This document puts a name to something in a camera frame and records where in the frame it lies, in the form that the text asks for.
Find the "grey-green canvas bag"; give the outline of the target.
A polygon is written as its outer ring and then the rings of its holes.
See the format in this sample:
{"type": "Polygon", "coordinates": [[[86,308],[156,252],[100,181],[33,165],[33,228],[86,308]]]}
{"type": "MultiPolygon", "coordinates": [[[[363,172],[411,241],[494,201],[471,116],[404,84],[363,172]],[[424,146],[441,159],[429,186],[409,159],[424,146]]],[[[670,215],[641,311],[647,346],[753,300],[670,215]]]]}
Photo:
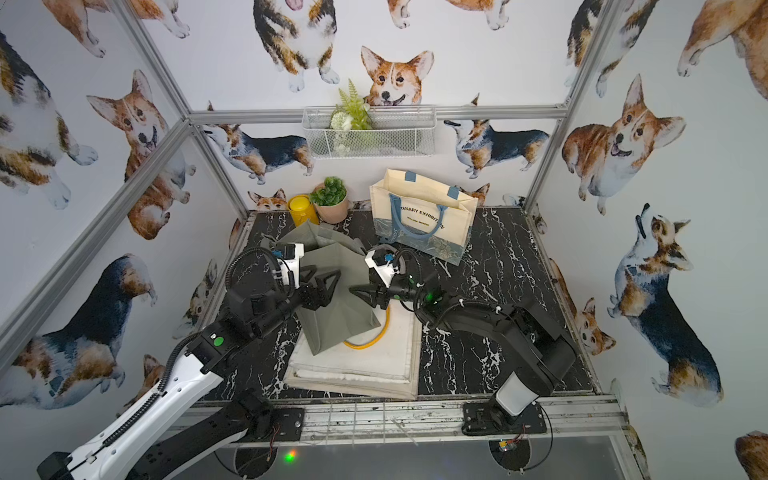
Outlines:
{"type": "Polygon", "coordinates": [[[374,308],[349,292],[350,286],[369,283],[366,251],[360,240],[328,226],[308,222],[279,239],[274,248],[288,243],[304,245],[305,254],[300,260],[300,267],[316,266],[316,275],[335,269],[341,271],[329,306],[314,311],[305,308],[297,311],[312,354],[380,327],[374,308]]]}

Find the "white bag with yellow handles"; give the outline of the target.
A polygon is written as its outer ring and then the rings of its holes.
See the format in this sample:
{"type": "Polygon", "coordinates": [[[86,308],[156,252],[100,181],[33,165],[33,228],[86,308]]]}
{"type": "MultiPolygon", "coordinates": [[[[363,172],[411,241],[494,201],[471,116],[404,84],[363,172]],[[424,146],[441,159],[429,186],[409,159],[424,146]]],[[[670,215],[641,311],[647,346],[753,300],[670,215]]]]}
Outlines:
{"type": "Polygon", "coordinates": [[[382,325],[355,337],[355,346],[342,342],[316,355],[300,335],[288,368],[299,378],[404,383],[410,377],[418,333],[413,313],[398,302],[377,309],[382,325]]]}

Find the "cream canvas bag with print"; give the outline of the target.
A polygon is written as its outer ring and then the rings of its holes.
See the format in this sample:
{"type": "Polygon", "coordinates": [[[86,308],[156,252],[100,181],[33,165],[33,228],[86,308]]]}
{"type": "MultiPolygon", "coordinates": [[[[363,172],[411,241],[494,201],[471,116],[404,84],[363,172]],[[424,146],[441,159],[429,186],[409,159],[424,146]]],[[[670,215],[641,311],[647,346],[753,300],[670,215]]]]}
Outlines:
{"type": "Polygon", "coordinates": [[[297,377],[287,366],[284,383],[292,388],[327,391],[350,395],[363,395],[399,400],[414,400],[418,391],[419,349],[421,341],[415,340],[414,357],[410,377],[404,383],[385,383],[359,380],[305,379],[297,377]]]}

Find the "cream bag with blue handles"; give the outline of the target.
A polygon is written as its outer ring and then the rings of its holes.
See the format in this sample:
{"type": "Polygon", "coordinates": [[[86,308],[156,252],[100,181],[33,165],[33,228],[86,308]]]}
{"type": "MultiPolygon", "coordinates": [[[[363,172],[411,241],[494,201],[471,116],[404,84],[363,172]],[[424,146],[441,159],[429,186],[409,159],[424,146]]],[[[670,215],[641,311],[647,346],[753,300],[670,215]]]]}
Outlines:
{"type": "Polygon", "coordinates": [[[478,200],[412,171],[389,169],[370,187],[375,233],[458,265],[471,238],[478,200]]]}

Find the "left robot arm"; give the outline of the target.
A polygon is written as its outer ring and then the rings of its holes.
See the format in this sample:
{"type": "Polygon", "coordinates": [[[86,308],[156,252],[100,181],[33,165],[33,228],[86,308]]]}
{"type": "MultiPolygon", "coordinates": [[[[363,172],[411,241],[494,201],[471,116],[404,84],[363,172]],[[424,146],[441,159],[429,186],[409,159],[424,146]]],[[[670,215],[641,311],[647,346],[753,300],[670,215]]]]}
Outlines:
{"type": "Polygon", "coordinates": [[[341,272],[302,265],[304,247],[242,251],[225,273],[228,310],[182,339],[159,382],[116,420],[74,452],[53,452],[37,468],[42,479],[171,479],[220,447],[256,429],[278,432],[269,402],[248,390],[213,416],[165,438],[200,398],[237,368],[242,351],[261,344],[294,313],[330,305],[341,272]]]}

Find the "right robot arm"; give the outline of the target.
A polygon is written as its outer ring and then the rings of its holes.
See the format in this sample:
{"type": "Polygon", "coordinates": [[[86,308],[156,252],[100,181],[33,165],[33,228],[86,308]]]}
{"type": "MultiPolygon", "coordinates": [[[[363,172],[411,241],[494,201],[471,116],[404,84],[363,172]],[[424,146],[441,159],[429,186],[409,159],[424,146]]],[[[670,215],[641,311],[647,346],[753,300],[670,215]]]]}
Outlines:
{"type": "Polygon", "coordinates": [[[349,291],[368,305],[385,309],[392,300],[409,306],[422,325],[487,338],[513,361],[513,370],[492,400],[492,413],[515,418],[563,381],[578,353],[568,329],[534,299],[498,305],[470,299],[444,286],[435,273],[410,273],[400,266],[409,249],[395,254],[372,250],[365,258],[378,278],[349,291]]]}

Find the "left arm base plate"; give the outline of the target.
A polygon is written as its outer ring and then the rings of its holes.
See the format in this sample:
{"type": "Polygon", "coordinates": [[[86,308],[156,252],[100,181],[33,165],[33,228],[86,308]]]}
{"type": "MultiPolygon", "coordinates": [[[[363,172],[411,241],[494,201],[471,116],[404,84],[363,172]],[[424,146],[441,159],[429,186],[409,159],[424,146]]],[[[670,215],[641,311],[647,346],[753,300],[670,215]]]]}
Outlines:
{"type": "Polygon", "coordinates": [[[252,421],[241,442],[298,441],[301,438],[305,413],[303,408],[277,408],[260,412],[252,421]]]}

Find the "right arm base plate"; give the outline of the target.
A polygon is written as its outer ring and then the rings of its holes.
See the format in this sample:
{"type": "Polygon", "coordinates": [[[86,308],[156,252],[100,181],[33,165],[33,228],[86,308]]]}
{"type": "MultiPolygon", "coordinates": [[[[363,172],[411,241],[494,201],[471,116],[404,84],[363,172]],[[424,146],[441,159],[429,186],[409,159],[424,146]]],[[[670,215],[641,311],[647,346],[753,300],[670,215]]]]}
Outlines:
{"type": "Polygon", "coordinates": [[[543,434],[548,431],[543,409],[529,404],[518,415],[504,410],[494,399],[483,403],[465,403],[462,406],[461,432],[465,436],[514,436],[543,434]]]}

